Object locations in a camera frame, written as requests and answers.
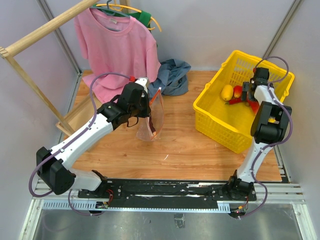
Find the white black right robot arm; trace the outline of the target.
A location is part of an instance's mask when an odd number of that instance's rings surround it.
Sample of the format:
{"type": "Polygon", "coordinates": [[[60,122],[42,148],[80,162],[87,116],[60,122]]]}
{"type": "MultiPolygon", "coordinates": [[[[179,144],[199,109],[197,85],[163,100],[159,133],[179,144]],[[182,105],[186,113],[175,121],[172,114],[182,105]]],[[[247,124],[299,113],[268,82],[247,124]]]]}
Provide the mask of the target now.
{"type": "Polygon", "coordinates": [[[269,82],[269,69],[255,67],[253,77],[244,82],[242,95],[259,104],[250,135],[252,144],[241,166],[229,178],[226,193],[232,200],[248,198],[254,190],[257,172],[269,151],[285,142],[288,127],[292,127],[292,108],[280,102],[269,82]]]}

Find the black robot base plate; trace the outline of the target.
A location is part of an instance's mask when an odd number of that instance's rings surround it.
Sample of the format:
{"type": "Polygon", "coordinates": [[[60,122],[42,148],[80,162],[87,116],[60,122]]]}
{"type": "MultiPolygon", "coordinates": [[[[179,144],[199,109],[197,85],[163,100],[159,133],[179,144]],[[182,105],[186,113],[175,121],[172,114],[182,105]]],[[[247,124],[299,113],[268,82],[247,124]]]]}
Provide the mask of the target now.
{"type": "Polygon", "coordinates": [[[231,199],[228,182],[109,178],[95,191],[81,189],[79,198],[106,199],[112,207],[151,209],[213,209],[219,201],[256,201],[255,188],[243,199],[231,199]]]}

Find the clear orange zip top bag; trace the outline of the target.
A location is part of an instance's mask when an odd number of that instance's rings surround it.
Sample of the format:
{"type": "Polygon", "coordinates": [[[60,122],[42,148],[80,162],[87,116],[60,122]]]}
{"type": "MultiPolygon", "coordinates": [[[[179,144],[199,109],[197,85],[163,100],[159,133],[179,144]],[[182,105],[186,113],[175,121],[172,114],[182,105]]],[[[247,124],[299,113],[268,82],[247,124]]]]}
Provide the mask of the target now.
{"type": "Polygon", "coordinates": [[[161,93],[162,88],[159,87],[155,92],[155,95],[149,102],[149,106],[151,109],[150,116],[152,117],[153,125],[156,129],[156,136],[151,138],[151,132],[149,128],[149,117],[142,118],[139,122],[139,128],[136,133],[136,137],[139,140],[150,142],[155,141],[160,138],[163,126],[164,126],[164,101],[161,93]]]}

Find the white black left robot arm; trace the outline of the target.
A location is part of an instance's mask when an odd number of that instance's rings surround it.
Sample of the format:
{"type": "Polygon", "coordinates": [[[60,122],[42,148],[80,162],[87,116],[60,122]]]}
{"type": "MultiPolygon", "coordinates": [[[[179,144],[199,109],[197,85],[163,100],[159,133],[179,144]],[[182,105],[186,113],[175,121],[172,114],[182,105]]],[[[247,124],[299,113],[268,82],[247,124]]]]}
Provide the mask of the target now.
{"type": "Polygon", "coordinates": [[[102,104],[94,116],[66,140],[50,150],[42,147],[37,151],[37,174],[51,192],[61,195],[71,189],[82,189],[96,198],[107,193],[107,179],[101,173],[74,169],[73,165],[101,138],[128,124],[130,118],[150,116],[148,85],[146,77],[129,82],[119,96],[102,104]]]}

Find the watermelon slice toy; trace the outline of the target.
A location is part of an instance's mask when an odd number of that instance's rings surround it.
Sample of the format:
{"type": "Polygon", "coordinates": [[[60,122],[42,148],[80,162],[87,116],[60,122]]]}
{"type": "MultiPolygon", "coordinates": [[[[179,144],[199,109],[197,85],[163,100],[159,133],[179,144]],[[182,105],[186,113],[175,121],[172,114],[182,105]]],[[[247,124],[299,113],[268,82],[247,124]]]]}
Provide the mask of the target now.
{"type": "Polygon", "coordinates": [[[249,100],[248,103],[249,103],[249,106],[251,107],[253,113],[256,115],[259,108],[260,108],[260,104],[257,101],[251,101],[251,100],[249,100]]]}

